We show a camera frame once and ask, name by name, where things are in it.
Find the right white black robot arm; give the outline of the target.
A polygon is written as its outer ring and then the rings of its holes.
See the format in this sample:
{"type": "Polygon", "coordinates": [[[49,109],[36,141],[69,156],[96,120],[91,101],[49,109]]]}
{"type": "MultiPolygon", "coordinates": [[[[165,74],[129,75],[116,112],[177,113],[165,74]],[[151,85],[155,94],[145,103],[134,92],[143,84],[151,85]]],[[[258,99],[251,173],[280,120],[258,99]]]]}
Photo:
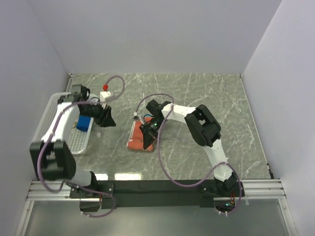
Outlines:
{"type": "Polygon", "coordinates": [[[220,197],[230,197],[232,193],[240,198],[244,196],[240,178],[229,164],[222,147],[221,126],[205,105],[187,107],[175,105],[170,101],[159,104],[155,100],[151,100],[146,108],[153,118],[150,121],[143,121],[139,127],[143,136],[143,149],[147,149],[154,141],[157,141],[158,145],[160,144],[162,127],[166,121],[178,121],[188,127],[193,140],[204,149],[211,163],[212,168],[209,173],[194,184],[179,183],[161,165],[171,182],[181,187],[197,187],[205,182],[210,174],[213,174],[214,191],[220,197]]]}

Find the brown orange bear towel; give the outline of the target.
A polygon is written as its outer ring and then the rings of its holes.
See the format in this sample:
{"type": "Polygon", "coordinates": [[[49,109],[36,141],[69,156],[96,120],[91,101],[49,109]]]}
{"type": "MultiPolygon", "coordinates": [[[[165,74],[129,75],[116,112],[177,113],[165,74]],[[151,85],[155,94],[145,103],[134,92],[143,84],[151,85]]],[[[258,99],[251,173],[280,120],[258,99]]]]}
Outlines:
{"type": "Polygon", "coordinates": [[[153,152],[154,151],[153,144],[151,144],[147,149],[143,148],[144,142],[143,142],[143,134],[140,130],[141,124],[142,122],[140,120],[133,121],[126,147],[129,150],[133,150],[133,151],[153,152]]]}

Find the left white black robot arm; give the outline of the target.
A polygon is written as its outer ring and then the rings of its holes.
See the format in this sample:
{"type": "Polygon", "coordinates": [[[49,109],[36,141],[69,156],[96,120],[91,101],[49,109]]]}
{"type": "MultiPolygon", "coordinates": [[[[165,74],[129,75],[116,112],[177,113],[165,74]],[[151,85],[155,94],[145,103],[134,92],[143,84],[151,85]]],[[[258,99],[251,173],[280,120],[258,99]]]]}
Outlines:
{"type": "Polygon", "coordinates": [[[74,121],[79,116],[93,118],[100,127],[114,127],[116,124],[111,116],[111,107],[107,101],[113,94],[107,90],[100,97],[92,100],[90,89],[83,85],[74,85],[71,93],[61,95],[57,100],[57,112],[46,131],[38,142],[30,145],[30,154],[38,179],[53,193],[60,189],[52,189],[46,181],[60,180],[62,183],[81,187],[87,197],[98,194],[99,185],[96,176],[91,171],[79,169],[66,143],[74,121]]]}

